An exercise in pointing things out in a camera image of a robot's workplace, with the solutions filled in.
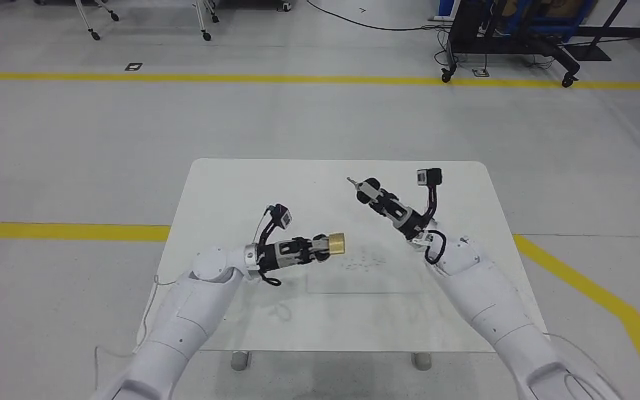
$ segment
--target black stand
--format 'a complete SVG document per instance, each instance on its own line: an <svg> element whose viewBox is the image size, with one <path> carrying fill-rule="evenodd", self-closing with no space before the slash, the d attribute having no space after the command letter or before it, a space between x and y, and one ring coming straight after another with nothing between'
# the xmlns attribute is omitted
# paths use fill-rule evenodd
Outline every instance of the black stand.
<svg viewBox="0 0 640 400"><path fill-rule="evenodd" d="M489 21L483 20L484 1L462 0L458 13L451 25L447 39L447 66L442 68L442 81L449 82L457 69L455 53L466 54L538 54L553 57L562 65L567 73L562 79L562 86L569 87L577 80L575 75L580 70L578 64L558 42L544 35L532 33L529 29L536 16L542 0L533 0L520 22L520 28L511 37L494 37L498 19L502 17L507 0L499 0L493 9ZM481 24L487 24L483 37L478 37Z"/></svg>
<svg viewBox="0 0 640 400"><path fill-rule="evenodd" d="M627 3L627 0L620 0L616 8L613 9L609 18L602 25L602 30L606 31L611 26L613 20L616 19L622 7ZM565 46L565 49L578 61L611 61L611 58L600 49L597 45L602 39L602 34L593 38L593 41L588 46Z"/></svg>

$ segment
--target table leg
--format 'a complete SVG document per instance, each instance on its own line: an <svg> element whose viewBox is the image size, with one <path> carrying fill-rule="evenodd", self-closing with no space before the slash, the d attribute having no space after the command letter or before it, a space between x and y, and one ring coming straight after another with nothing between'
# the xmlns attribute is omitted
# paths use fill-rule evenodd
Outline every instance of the table leg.
<svg viewBox="0 0 640 400"><path fill-rule="evenodd" d="M411 364L418 371L428 371L431 369L431 353L411 353Z"/></svg>
<svg viewBox="0 0 640 400"><path fill-rule="evenodd" d="M234 371L244 371L251 362L250 351L234 351L231 354L231 368Z"/></svg>

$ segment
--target white cable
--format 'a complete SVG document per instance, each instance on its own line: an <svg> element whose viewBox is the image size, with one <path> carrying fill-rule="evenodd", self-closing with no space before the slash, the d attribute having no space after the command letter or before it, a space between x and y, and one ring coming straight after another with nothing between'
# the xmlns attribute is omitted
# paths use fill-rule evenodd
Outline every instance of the white cable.
<svg viewBox="0 0 640 400"><path fill-rule="evenodd" d="M571 390L571 388L569 387L569 383L567 382L567 379L569 377L573 378L578 385L580 385L580 383L583 383L583 384L587 385L598 396L600 396L600 398L602 400L605 400L605 397L602 395L602 393L600 393L600 391L598 389L596 389L595 386L593 386L589 381L587 381L586 379L582 378L580 375L576 375L576 374L572 374L571 372L567 372L566 375L564 376L564 386L567 388L567 391L569 392L571 397L573 397L575 400L581 400L581 399L577 398L576 395L573 394L573 391ZM580 385L580 387L589 395L591 400L595 400L593 398L593 396L591 395L591 393L589 393L589 391L587 391L587 389L584 388L584 386Z"/></svg>
<svg viewBox="0 0 640 400"><path fill-rule="evenodd" d="M546 336L551 336L551 337L555 337L561 340L564 340L565 342L569 343L571 346L573 346L573 348L575 348L576 350L578 350L580 353L582 353L583 356L587 357L587 359L589 359L589 361L591 361L593 363L593 365L595 365L598 370L600 371L600 373L606 378L607 381L611 381L611 379L609 378L609 376L604 372L604 369L600 366L600 364L598 364L598 362L596 360L594 360L589 354L587 354L586 351L582 350L582 348L580 346L578 346L577 344L573 343L571 340L567 339L566 337L562 336L562 335L558 335L557 333L549 333L549 332L542 332L543 335Z"/></svg>
<svg viewBox="0 0 640 400"><path fill-rule="evenodd" d="M98 350L102 350L104 351L106 354L110 355L111 357L116 357L116 358L129 358L134 356L137 352L138 349L140 348L140 346L142 346L142 343L144 343L145 339L147 338L147 316L149 315L149 311L151 311L151 306L153 305L153 301L156 298L156 293L158 292L158 286L168 286L168 285L173 285L174 283L176 283L177 280L172 281L172 282L166 282L166 283L160 283L159 281L160 277L156 274L153 276L153 289L151 291L151 300L149 301L149 305L147 306L146 310L144 311L144 315L142 317L142 329L143 329L143 334L142 334L142 340L140 340L140 342L136 343L136 347L133 348L133 350L128 353L128 354L120 354L117 353L113 350L110 350L102 345L97 345L93 348L93 389L94 390L98 390L98 381L99 381L99 366L98 366Z"/></svg>

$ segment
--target white table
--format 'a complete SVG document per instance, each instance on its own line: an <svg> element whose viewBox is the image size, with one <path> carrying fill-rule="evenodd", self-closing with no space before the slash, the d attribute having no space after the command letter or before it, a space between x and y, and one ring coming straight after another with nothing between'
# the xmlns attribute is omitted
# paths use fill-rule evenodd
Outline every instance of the white table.
<svg viewBox="0 0 640 400"><path fill-rule="evenodd" d="M293 223L271 241L344 232L346 254L269 275L273 287L244 282L208 350L491 352L430 279L390 221L360 204L346 176L376 177L423 211L416 170L440 167L436 219L481 243L517 287L529 316L544 321L486 168L477 162L200 159L193 163L158 268L176 279L212 245L251 242L265 207L289 207ZM158 288L151 325L169 286ZM142 338L142 329L138 339Z"/></svg>

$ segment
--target cardboard box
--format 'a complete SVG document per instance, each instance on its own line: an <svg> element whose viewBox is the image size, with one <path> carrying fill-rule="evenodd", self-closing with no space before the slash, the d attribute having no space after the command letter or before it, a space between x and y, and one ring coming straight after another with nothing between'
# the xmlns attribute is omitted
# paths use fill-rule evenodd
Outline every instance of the cardboard box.
<svg viewBox="0 0 640 400"><path fill-rule="evenodd" d="M580 8L585 0L542 0L540 11L545 12L545 17L554 18L573 18L578 15ZM593 6L598 3L598 0L593 2ZM518 6L518 0L507 0L507 5L504 8L502 15L504 17L510 17L516 12Z"/></svg>
<svg viewBox="0 0 640 400"><path fill-rule="evenodd" d="M547 12L547 17L557 17L557 18L574 18L580 12L580 8L584 4L585 0L553 0L551 2L551 7Z"/></svg>
<svg viewBox="0 0 640 400"><path fill-rule="evenodd" d="M542 0L542 4L551 4L554 0ZM510 17L516 12L518 6L518 0L507 0L507 5L504 7L503 17Z"/></svg>

